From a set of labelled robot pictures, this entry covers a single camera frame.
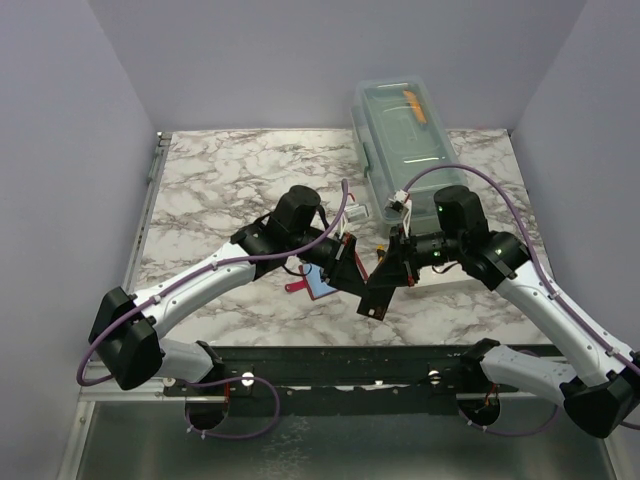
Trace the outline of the red leather card holder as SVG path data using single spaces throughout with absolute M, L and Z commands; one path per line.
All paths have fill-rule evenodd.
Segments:
M 321 270 L 313 264 L 298 266 L 298 276 L 295 282 L 284 286 L 285 292 L 293 294 L 306 291 L 312 301 L 317 301 L 337 292 L 321 278 Z

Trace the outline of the white plastic tray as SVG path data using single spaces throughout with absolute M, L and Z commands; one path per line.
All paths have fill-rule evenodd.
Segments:
M 483 285 L 462 271 L 450 271 L 445 274 L 429 271 L 421 275 L 419 282 L 411 287 L 411 290 L 431 294 L 465 288 L 482 289 Z

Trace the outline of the dark grey credit card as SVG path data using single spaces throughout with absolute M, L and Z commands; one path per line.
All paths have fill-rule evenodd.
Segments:
M 366 294 L 361 298 L 356 312 L 370 319 L 382 321 L 397 286 L 393 282 L 370 277 L 366 287 Z

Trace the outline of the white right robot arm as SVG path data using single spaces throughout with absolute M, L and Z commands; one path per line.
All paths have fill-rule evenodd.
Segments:
M 529 249 L 513 234 L 486 227 L 442 229 L 406 235 L 393 229 L 384 257 L 370 274 L 358 311 L 384 318 L 395 290 L 411 286 L 426 266 L 458 262 L 463 271 L 524 313 L 565 358 L 556 363 L 529 356 L 495 340 L 483 339 L 460 359 L 462 384 L 480 392 L 508 385 L 564 409 L 584 432 L 606 438 L 639 404 L 639 358 L 625 343 L 600 343 L 598 327 L 552 289 Z

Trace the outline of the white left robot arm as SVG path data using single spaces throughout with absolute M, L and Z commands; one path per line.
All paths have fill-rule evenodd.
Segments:
M 222 361 L 203 341 L 183 343 L 168 333 L 219 296 L 281 268 L 291 256 L 320 268 L 330 287 L 363 297 L 366 275 L 356 239 L 331 237 L 314 227 L 276 236 L 263 222 L 236 232 L 215 253 L 169 280 L 134 294 L 114 288 L 99 307 L 89 342 L 123 390 L 154 377 L 187 382 L 201 395 L 214 393 Z

